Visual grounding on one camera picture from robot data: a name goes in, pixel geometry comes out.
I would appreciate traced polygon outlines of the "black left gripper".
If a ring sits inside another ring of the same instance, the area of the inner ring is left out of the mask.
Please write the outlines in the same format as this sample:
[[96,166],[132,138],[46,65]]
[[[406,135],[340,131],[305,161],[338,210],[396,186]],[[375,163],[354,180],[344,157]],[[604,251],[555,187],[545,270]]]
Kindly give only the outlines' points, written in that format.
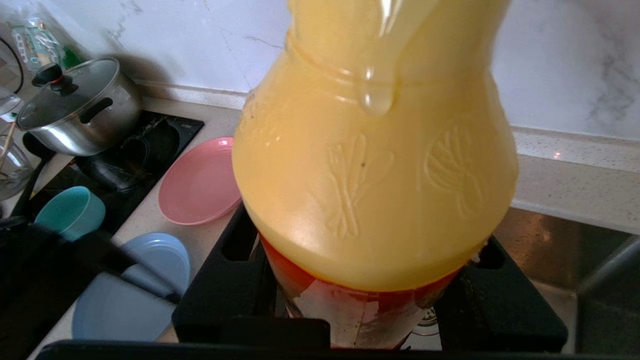
[[0,357],[25,360],[100,275],[172,305],[181,289],[103,231],[66,240],[43,225],[1,231]]

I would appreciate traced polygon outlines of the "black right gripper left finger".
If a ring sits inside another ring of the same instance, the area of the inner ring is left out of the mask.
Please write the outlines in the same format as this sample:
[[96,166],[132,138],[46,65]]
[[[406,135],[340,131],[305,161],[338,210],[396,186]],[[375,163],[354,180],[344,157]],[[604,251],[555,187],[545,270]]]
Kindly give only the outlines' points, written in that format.
[[272,318],[276,296],[258,230],[240,205],[173,311],[178,341],[215,343],[227,321]]

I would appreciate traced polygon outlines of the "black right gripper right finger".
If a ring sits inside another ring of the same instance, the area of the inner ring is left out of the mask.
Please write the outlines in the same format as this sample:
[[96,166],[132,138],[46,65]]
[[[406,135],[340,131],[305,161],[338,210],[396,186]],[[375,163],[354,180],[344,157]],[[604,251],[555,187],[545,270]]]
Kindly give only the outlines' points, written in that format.
[[439,299],[444,351],[560,351],[567,326],[495,237]]

